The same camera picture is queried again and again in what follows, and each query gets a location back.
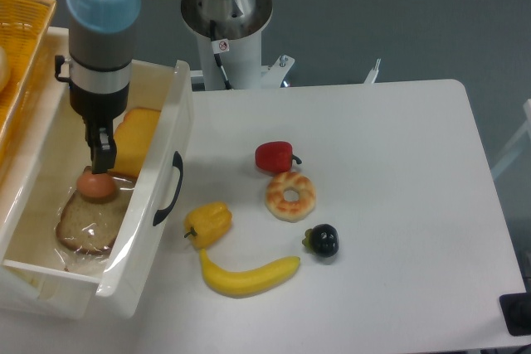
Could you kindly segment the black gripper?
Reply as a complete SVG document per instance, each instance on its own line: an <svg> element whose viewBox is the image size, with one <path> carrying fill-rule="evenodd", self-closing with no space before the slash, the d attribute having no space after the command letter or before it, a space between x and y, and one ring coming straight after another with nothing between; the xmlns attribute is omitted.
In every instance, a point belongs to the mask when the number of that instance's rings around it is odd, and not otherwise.
<svg viewBox="0 0 531 354"><path fill-rule="evenodd" d="M70 83L70 104L85 124L85 141L91 150L92 172L107 173L114 168L117 147L113 122L125 111L129 84L110 94L98 94Z"/></svg>

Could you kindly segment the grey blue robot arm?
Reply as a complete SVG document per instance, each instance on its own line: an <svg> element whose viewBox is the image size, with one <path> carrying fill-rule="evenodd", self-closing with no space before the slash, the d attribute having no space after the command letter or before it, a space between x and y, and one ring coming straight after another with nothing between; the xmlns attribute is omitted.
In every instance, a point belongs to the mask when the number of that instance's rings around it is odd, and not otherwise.
<svg viewBox="0 0 531 354"><path fill-rule="evenodd" d="M113 122L129 94L134 41L142 0L66 0L69 12L69 75L73 110L85 123L94 174L114 168Z"/></svg>

